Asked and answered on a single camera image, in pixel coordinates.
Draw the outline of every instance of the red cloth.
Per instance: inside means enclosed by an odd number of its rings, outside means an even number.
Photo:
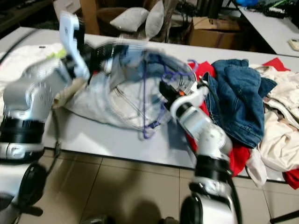
[[[299,169],[293,169],[283,173],[285,181],[295,190],[299,188]]]
[[[193,69],[194,64],[190,63],[189,66]],[[203,62],[199,64],[199,67],[195,71],[196,78],[199,80],[206,72],[209,72],[209,74],[212,77],[216,77],[216,73],[214,70],[214,67],[209,64],[209,62]],[[206,103],[203,102],[203,104],[199,107],[202,109],[202,111],[210,116],[209,111],[206,107]],[[196,152],[197,151],[197,145],[196,142],[193,138],[191,138],[190,135],[186,134],[186,138],[189,141],[191,149]],[[230,158],[230,164],[229,167],[233,172],[233,176],[237,176],[245,167],[246,161],[250,157],[250,152],[249,149],[240,145],[239,143],[233,142],[233,149],[229,153],[229,158]]]
[[[237,142],[233,142],[233,150],[229,153],[229,168],[233,176],[237,176],[245,167],[250,157],[249,149]]]
[[[290,71],[289,69],[285,68],[284,64],[281,62],[281,60],[278,57],[272,59],[271,61],[266,62],[263,65],[273,66],[277,71]]]

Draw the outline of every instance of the mesh laundry bag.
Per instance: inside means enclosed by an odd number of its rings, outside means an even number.
[[[101,123],[142,130],[145,138],[171,118],[159,91],[161,79],[186,94],[196,81],[186,63],[135,44],[101,64],[65,107]]]

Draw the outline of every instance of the tile floor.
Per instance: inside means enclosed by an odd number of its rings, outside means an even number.
[[[41,162],[48,166],[52,152]],[[190,193],[189,170],[62,153],[42,199],[41,217],[23,215],[20,224],[79,224],[97,214],[109,214],[117,224],[156,224],[161,217],[179,217]],[[299,191],[286,184],[266,183],[263,189],[248,179],[234,179],[244,224],[269,224],[271,217],[299,209]],[[298,224],[299,218],[283,224]]]

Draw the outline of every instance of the brown chair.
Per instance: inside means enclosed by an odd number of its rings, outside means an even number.
[[[128,38],[145,37],[144,24],[135,33],[123,33],[110,25],[116,18],[130,7],[143,7],[151,10],[158,0],[80,0],[83,17],[88,34],[107,36],[122,35]],[[164,22],[160,32],[151,41],[165,42],[171,25],[171,16],[178,0],[163,0]]]

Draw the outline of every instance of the white cloth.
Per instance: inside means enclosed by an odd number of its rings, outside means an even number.
[[[261,77],[272,79],[277,83],[267,96],[283,104],[290,114],[299,120],[299,73],[277,71],[272,66],[250,65],[250,67],[257,70]]]
[[[295,120],[295,118],[291,115],[291,113],[286,109],[286,107],[282,103],[274,99],[269,99],[269,101],[264,101],[264,103],[270,106],[271,108],[279,110],[291,125],[299,129],[298,122]]]
[[[281,171],[299,168],[299,132],[279,120],[273,111],[265,113],[265,135],[260,153],[266,166]]]
[[[248,175],[254,184],[261,188],[267,181],[267,171],[261,154],[256,148],[250,149],[250,158],[247,160],[246,166]]]

